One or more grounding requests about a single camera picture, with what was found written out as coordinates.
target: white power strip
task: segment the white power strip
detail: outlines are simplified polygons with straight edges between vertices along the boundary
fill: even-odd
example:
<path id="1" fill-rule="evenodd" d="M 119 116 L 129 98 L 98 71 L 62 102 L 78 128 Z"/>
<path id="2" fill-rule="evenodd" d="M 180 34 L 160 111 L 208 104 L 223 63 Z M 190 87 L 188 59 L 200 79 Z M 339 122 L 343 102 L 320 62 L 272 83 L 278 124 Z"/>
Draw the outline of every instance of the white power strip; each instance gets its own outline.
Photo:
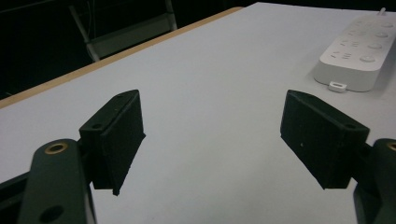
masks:
<path id="1" fill-rule="evenodd" d="M 369 91 L 396 36 L 396 17 L 378 14 L 358 17 L 335 38 L 313 69 L 317 82 L 331 91 Z"/>

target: wooden table edge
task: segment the wooden table edge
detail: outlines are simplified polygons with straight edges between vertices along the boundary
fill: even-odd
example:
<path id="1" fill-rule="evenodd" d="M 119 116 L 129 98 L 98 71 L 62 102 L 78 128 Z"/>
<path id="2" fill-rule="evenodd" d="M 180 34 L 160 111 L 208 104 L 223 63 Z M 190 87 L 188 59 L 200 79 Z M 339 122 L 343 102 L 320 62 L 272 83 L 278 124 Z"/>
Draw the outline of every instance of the wooden table edge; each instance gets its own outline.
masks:
<path id="1" fill-rule="evenodd" d="M 172 38 L 174 36 L 177 36 L 177 35 L 181 35 L 183 33 L 186 33 L 188 31 L 190 31 L 190 30 L 193 30 L 193 29 L 195 29 L 195 28 L 197 28 L 199 26 L 207 24 L 207 23 L 209 23 L 211 21 L 215 21 L 215 20 L 220 19 L 220 18 L 222 18 L 224 16 L 232 14 L 235 11 L 240 10 L 241 8 L 242 7 L 232 7 L 230 9 L 222 11 L 222 12 L 220 12 L 220 13 L 218 13 L 216 15 L 213 15 L 211 17 L 208 17 L 208 18 L 203 19 L 201 21 L 197 21 L 195 23 L 192 23 L 192 24 L 187 25 L 185 27 L 182 27 L 180 29 L 177 29 L 177 30 L 175 30 L 175 31 L 173 31 L 171 33 L 168 33 L 168 34 L 165 34 L 165 35 L 161 35 L 161 36 L 156 37 L 156 38 L 154 38 L 154 39 L 152 39 L 150 41 L 147 41 L 147 42 L 145 42 L 143 44 L 140 44 L 138 46 L 132 47 L 132 48 L 127 49 L 127 50 L 124 50 L 124 51 L 122 51 L 120 53 L 117 53 L 117 54 L 112 55 L 112 56 L 110 56 L 108 58 L 105 58 L 105 59 L 103 59 L 103 60 L 101 60 L 101 61 L 99 61 L 97 63 L 89 64 L 89 65 L 87 65 L 85 67 L 79 68 L 76 71 L 73 71 L 71 73 L 63 75 L 61 77 L 56 77 L 53 80 L 50 80 L 48 82 L 45 82 L 45 83 L 40 84 L 38 86 L 35 86 L 35 87 L 33 87 L 33 88 L 29 89 L 29 90 L 22 91 L 22 92 L 19 92 L 19 93 L 15 94 L 15 95 L 9 96 L 6 99 L 0 100 L 0 109 L 4 108 L 6 106 L 9 106 L 9 105 L 13 105 L 13 104 L 15 104 L 15 103 L 17 103 L 19 101 L 22 101 L 24 99 L 27 99 L 27 98 L 31 97 L 31 96 L 37 95 L 40 92 L 47 91 L 47 90 L 49 90 L 51 88 L 54 88 L 54 87 L 59 86 L 59 85 L 62 85 L 65 82 L 68 82 L 68 81 L 70 81 L 70 80 L 72 80 L 74 78 L 84 76 L 85 74 L 88 74 L 91 71 L 99 69 L 99 68 L 101 68 L 103 66 L 106 66 L 106 65 L 108 65 L 110 63 L 114 63 L 115 61 L 117 61 L 119 59 L 122 59 L 122 58 L 125 58 L 125 57 L 127 57 L 127 56 L 129 56 L 131 54 L 134 54 L 134 53 L 136 53 L 136 52 L 138 52 L 138 51 L 140 51 L 142 49 L 146 49 L 148 47 L 151 47 L 153 45 L 161 43 L 164 40 L 170 39 L 170 38 Z"/>

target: table surface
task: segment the table surface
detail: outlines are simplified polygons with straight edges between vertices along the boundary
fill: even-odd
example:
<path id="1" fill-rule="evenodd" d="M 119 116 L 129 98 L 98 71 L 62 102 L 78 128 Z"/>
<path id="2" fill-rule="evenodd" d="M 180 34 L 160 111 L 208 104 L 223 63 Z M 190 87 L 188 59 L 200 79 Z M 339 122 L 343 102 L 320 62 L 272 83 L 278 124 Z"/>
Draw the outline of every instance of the table surface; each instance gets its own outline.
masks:
<path id="1" fill-rule="evenodd" d="M 356 223 L 352 191 L 322 190 L 280 138 L 287 90 L 314 94 L 396 136 L 394 51 L 372 91 L 336 93 L 310 74 L 368 11 L 257 3 L 0 109 L 0 182 L 40 146 L 138 89 L 147 137 L 114 197 L 94 190 L 99 223 Z"/>

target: dark background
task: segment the dark background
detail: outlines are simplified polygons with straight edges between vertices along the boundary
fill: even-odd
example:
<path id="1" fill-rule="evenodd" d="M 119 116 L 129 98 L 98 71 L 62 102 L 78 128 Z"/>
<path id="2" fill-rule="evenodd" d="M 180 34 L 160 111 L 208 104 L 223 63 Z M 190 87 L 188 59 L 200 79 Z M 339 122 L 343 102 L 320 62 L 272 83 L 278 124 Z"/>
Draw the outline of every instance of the dark background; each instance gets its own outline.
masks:
<path id="1" fill-rule="evenodd" d="M 96 32 L 105 35 L 166 12 L 163 0 L 15 0 L 0 4 L 0 99 L 62 76 L 92 62 L 70 15 L 73 4 L 86 27 L 95 14 Z M 230 7 L 247 7 L 251 0 L 173 0 L 177 27 L 183 27 Z M 396 11 L 394 2 L 364 0 L 262 1 L 307 7 Z"/>

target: white table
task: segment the white table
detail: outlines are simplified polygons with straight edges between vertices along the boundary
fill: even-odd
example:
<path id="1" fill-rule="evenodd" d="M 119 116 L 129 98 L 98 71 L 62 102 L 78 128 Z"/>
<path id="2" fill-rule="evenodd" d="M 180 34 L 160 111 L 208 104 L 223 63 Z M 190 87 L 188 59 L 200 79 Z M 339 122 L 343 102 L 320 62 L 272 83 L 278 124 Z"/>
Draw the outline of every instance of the white table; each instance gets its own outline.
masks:
<path id="1" fill-rule="evenodd" d="M 336 93 L 309 74 L 367 11 L 259 3 L 0 109 L 0 182 L 40 146 L 79 139 L 113 95 L 139 89 L 146 139 L 114 197 L 94 190 L 99 223 L 356 223 L 349 188 L 322 190 L 280 138 L 286 91 L 315 94 L 396 136 L 396 55 L 375 88 Z"/>

